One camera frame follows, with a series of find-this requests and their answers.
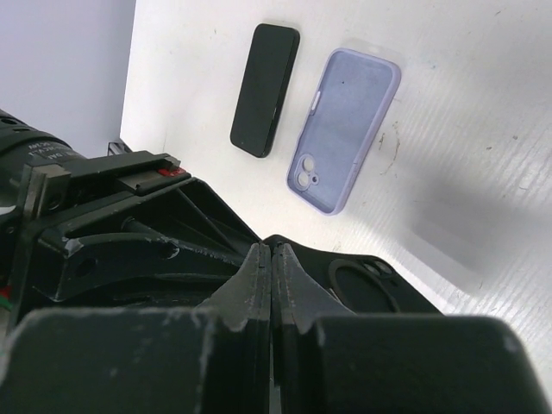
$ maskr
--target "white wall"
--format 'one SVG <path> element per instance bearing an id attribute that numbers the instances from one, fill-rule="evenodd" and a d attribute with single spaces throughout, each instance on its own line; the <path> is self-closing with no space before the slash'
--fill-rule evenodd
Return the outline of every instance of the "white wall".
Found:
<path id="1" fill-rule="evenodd" d="M 0 108 L 87 157 L 119 136 L 135 0 L 0 0 Z"/>

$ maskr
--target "green wire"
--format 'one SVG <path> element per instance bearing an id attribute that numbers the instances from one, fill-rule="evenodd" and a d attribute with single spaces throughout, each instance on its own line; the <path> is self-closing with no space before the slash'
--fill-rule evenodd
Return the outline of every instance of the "green wire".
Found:
<path id="1" fill-rule="evenodd" d="M 4 308 L 7 311 L 11 311 L 11 303 L 6 297 L 2 295 L 0 295 L 0 308 Z"/>

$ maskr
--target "scratch mark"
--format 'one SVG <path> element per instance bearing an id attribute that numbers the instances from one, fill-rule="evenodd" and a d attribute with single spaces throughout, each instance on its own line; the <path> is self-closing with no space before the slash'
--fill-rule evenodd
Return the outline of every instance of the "scratch mark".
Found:
<path id="1" fill-rule="evenodd" d="M 399 147 L 400 147 L 400 139 L 397 137 L 397 146 L 395 147 L 395 155 L 393 156 L 393 160 L 391 161 L 391 164 L 389 164 L 389 167 L 384 172 L 381 172 L 379 175 L 386 175 L 389 172 L 389 170 L 391 169 L 391 167 L 393 166 L 393 164 L 397 160 L 398 148 Z"/>
<path id="2" fill-rule="evenodd" d="M 504 336 L 504 348 L 514 354 L 519 351 L 518 341 L 512 336 Z"/>
<path id="3" fill-rule="evenodd" d="M 201 355 L 199 356 L 199 383 L 196 386 L 196 400 L 197 403 L 193 407 L 193 413 L 199 414 L 202 411 L 203 391 L 204 391 L 204 378 L 207 374 L 207 367 L 209 366 L 210 356 L 213 352 L 214 341 L 213 335 L 215 333 L 215 324 L 212 320 L 207 322 L 207 326 L 204 330 L 204 339 L 201 347 Z"/>
<path id="4" fill-rule="evenodd" d="M 383 145 L 383 140 L 386 138 L 386 133 L 384 132 L 382 135 L 381 135 L 381 138 L 379 139 L 379 148 L 378 148 L 378 151 L 380 151 L 381 149 L 381 146 Z"/>
<path id="5" fill-rule="evenodd" d="M 324 332 L 324 329 L 322 328 L 322 325 L 320 323 L 317 323 L 316 327 L 317 327 L 318 346 L 323 347 L 324 343 L 326 343 L 326 333 Z"/>

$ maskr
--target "smartphone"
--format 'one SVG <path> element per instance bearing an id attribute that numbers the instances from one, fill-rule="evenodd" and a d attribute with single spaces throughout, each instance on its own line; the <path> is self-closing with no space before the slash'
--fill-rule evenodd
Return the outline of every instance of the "smartphone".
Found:
<path id="1" fill-rule="evenodd" d="M 294 28 L 263 23 L 254 31 L 230 141 L 255 157 L 272 149 L 298 46 Z"/>
<path id="2" fill-rule="evenodd" d="M 392 62 L 335 50 L 298 139 L 290 189 L 324 214 L 341 211 L 399 83 Z"/>

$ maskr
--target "red label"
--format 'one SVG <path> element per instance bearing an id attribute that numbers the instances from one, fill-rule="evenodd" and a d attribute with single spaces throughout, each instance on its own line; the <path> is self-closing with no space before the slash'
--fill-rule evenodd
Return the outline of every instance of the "red label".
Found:
<path id="1" fill-rule="evenodd" d="M 164 177 L 176 177 L 177 175 L 185 174 L 186 170 L 184 168 L 180 168 L 180 167 L 177 168 L 174 171 L 169 171 L 165 168 L 161 168 L 160 170 L 157 170 L 157 172 L 159 174 L 161 174 L 162 176 L 164 176 Z"/>

